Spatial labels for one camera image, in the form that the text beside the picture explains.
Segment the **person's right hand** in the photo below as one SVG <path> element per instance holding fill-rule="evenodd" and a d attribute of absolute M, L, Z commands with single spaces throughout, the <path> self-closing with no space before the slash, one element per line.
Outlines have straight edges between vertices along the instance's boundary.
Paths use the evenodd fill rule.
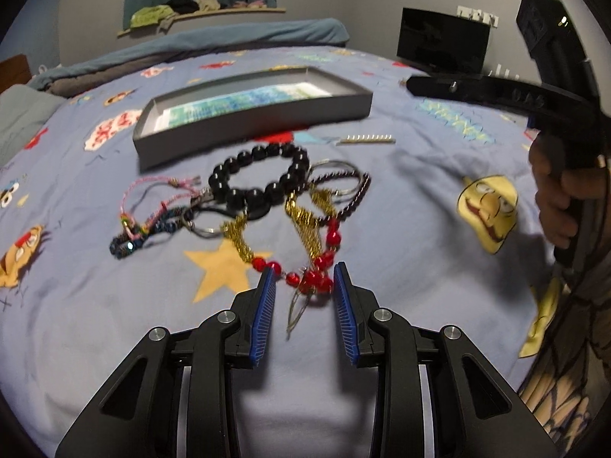
<path fill-rule="evenodd" d="M 537 186 L 535 202 L 540 210 L 544 235 L 554 246 L 568 249 L 578 232 L 578 222 L 569 214 L 571 199 L 602 200 L 609 194 L 608 171 L 603 168 L 578 169 L 554 177 L 545 138 L 541 134 L 531 144 L 528 160 Z"/>

